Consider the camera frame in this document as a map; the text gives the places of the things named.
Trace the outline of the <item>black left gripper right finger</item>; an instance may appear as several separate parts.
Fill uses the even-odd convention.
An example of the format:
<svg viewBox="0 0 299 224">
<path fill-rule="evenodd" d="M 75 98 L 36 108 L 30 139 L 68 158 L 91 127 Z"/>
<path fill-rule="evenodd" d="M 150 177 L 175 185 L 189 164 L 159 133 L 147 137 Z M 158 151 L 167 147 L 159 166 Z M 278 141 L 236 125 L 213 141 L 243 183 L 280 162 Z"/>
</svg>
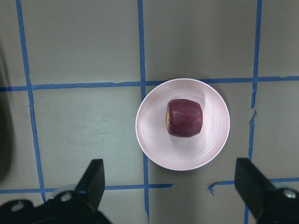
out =
<svg viewBox="0 0 299 224">
<path fill-rule="evenodd" d="M 236 159 L 235 189 L 256 220 L 276 191 L 274 185 L 248 158 Z"/>
</svg>

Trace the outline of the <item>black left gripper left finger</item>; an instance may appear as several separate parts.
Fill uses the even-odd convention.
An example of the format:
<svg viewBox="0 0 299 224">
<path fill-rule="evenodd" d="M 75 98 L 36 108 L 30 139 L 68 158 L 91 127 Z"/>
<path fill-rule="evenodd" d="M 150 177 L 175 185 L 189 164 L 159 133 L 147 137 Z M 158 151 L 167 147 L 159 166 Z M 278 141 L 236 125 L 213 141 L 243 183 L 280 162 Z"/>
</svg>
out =
<svg viewBox="0 0 299 224">
<path fill-rule="evenodd" d="M 105 172 L 102 159 L 93 159 L 80 181 L 75 187 L 75 191 L 91 206 L 97 210 L 105 190 Z"/>
</svg>

